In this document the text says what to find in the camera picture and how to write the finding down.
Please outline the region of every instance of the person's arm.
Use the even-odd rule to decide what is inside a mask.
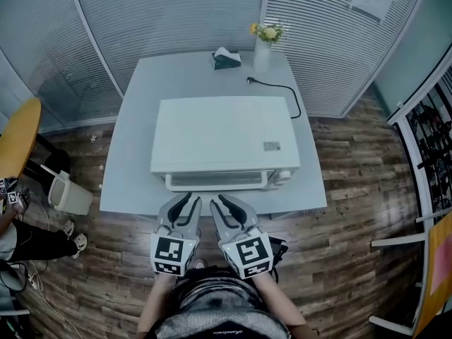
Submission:
[[[12,209],[7,210],[4,213],[4,215],[0,215],[0,237],[7,231],[9,225],[11,224],[15,217],[16,213]]]
[[[319,339],[317,333],[310,329],[295,304],[278,287],[269,273],[253,276],[252,280],[270,313],[279,318],[296,339]]]
[[[158,274],[138,322],[138,339],[146,337],[155,322],[162,318],[177,276]]]

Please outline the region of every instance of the white trash bin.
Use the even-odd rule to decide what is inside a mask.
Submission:
[[[55,176],[49,191],[49,204],[57,211],[87,215],[93,202],[93,194],[88,190],[74,184],[65,171],[60,174],[41,165],[41,167]]]

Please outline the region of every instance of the black pants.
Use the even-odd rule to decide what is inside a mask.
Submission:
[[[21,222],[12,222],[17,230],[17,244],[10,262],[22,260],[52,260],[72,256],[77,252],[74,241],[68,240],[63,231],[50,232]]]

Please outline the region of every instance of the white vase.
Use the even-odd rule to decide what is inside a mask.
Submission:
[[[259,37],[256,38],[254,47],[253,68],[257,73],[266,73],[270,67],[271,42],[264,42]]]

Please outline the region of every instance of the white vertical blinds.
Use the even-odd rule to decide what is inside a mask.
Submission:
[[[285,33],[273,50],[287,55],[310,115],[340,117],[369,80],[411,12],[395,0],[379,23],[351,0],[268,0],[266,23]]]
[[[0,49],[63,125],[117,115],[121,98],[73,0],[0,0]]]
[[[261,0],[80,0],[88,24],[125,93],[140,58],[254,48],[249,26]]]

